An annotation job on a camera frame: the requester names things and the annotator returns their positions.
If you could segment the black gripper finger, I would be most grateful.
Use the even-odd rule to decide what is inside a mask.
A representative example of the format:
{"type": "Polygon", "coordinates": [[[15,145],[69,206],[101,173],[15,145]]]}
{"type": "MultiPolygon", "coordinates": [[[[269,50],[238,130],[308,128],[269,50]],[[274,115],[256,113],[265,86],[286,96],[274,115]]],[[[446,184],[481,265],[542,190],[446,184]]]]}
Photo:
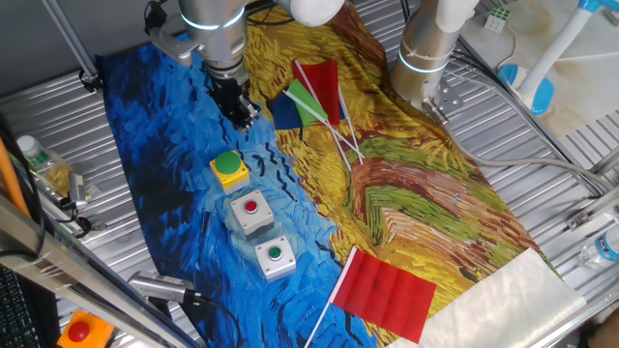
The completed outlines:
{"type": "Polygon", "coordinates": [[[230,122],[237,131],[245,131],[248,128],[248,110],[243,99],[238,99],[233,103],[230,122]]]}
{"type": "Polygon", "coordinates": [[[241,108],[245,113],[244,125],[250,127],[253,121],[258,117],[261,108],[246,98],[240,98],[241,108]]]}

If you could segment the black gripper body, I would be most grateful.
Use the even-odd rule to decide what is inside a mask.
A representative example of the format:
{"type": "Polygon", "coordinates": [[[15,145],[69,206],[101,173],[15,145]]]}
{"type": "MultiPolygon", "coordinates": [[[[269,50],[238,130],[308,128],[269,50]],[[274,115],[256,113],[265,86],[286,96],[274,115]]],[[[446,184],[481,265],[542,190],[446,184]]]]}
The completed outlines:
{"type": "Polygon", "coordinates": [[[230,119],[233,103],[240,98],[249,99],[249,73],[245,67],[228,70],[210,67],[209,75],[212,82],[210,96],[221,113],[230,119]]]}

